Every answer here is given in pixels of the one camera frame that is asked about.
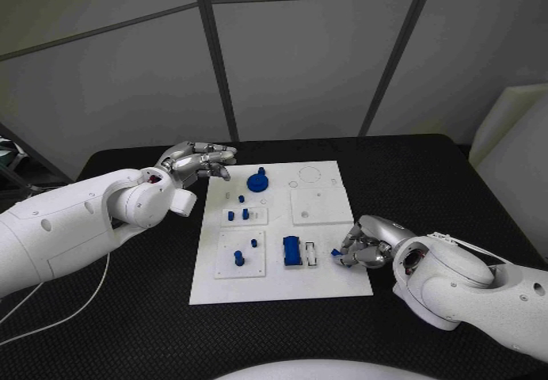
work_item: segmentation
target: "blue object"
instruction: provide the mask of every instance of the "blue object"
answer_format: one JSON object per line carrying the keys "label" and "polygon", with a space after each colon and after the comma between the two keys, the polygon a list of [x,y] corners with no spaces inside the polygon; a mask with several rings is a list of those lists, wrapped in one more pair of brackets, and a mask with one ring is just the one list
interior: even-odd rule
{"label": "blue object", "polygon": [[242,256],[242,251],[236,251],[233,253],[233,262],[235,264],[241,267],[244,265],[244,262],[245,262],[245,259],[244,259],[244,256]]}
{"label": "blue object", "polygon": [[268,187],[268,177],[265,176],[265,168],[261,166],[259,171],[248,178],[248,189],[252,192],[264,192]]}
{"label": "blue object", "polygon": [[283,251],[284,251],[284,258],[283,258],[284,264],[287,266],[303,265],[303,261],[300,260],[298,237],[297,236],[287,236],[283,239]]}

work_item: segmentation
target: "black table surface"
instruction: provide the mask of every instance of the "black table surface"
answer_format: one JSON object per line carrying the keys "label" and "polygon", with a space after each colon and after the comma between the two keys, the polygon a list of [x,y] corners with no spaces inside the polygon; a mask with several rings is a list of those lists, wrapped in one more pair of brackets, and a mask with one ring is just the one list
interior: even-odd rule
{"label": "black table surface", "polygon": [[[469,241],[516,264],[545,264],[453,141],[443,135],[231,144],[238,163],[337,160],[353,217]],[[154,165],[166,146],[96,153],[79,179]],[[173,213],[111,255],[95,300],[65,324],[0,347],[0,378],[215,378],[288,359],[350,359],[444,379],[503,379],[548,366],[471,325],[441,331],[392,293],[392,267],[369,270],[372,297],[189,306],[208,180],[192,215]],[[0,340],[63,319],[96,288],[105,259],[46,283]],[[0,303],[0,315],[29,294]]]}

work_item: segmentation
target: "black table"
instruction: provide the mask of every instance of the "black table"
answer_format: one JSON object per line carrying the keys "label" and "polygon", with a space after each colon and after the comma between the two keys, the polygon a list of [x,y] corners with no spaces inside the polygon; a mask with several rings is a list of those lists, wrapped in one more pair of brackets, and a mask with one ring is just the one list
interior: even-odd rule
{"label": "black table", "polygon": [[[417,234],[450,234],[516,264],[544,261],[451,140],[441,135],[232,144],[238,163],[337,160],[353,217],[379,215]],[[105,150],[79,179],[153,165],[164,146]],[[0,378],[215,378],[287,359],[350,359],[445,379],[503,379],[548,366],[473,326],[435,329],[392,294],[392,268],[369,271],[373,297],[189,306],[206,180],[189,218],[114,252],[107,282],[68,323],[0,348]],[[105,259],[42,287],[0,340],[66,317],[95,290]],[[29,290],[0,304],[0,315]]]}

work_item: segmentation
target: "robotic hand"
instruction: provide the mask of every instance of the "robotic hand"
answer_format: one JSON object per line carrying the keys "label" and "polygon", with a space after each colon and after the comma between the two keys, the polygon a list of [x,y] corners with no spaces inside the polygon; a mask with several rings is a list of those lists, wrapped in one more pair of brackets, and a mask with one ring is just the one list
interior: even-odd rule
{"label": "robotic hand", "polygon": [[[487,266],[458,245],[503,264]],[[548,272],[512,264],[448,235],[417,237],[368,215],[333,258],[337,264],[368,268],[392,261],[394,293],[424,321],[447,331],[464,321],[505,347],[548,362]]]}
{"label": "robotic hand", "polygon": [[154,167],[118,170],[17,203],[0,214],[0,298],[91,264],[169,210],[187,216],[196,195],[184,189],[199,177],[229,181],[235,154],[228,146],[182,142]]}

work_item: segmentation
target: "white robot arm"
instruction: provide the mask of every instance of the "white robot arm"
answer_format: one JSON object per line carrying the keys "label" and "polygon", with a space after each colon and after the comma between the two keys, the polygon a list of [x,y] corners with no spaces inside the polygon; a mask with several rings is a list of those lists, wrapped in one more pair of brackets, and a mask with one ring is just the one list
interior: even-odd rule
{"label": "white robot arm", "polygon": [[[503,264],[487,266],[458,245]],[[515,265],[448,235],[417,237],[368,215],[333,258],[368,268],[392,261],[394,293],[424,321],[447,331],[464,321],[505,347],[548,362],[548,272]]]}
{"label": "white robot arm", "polygon": [[[199,177],[229,181],[225,165],[236,150],[183,142],[154,167],[122,169],[46,192],[0,214],[0,298],[75,272],[166,213],[187,216],[196,195],[183,190]],[[122,222],[112,228],[111,220]]]}

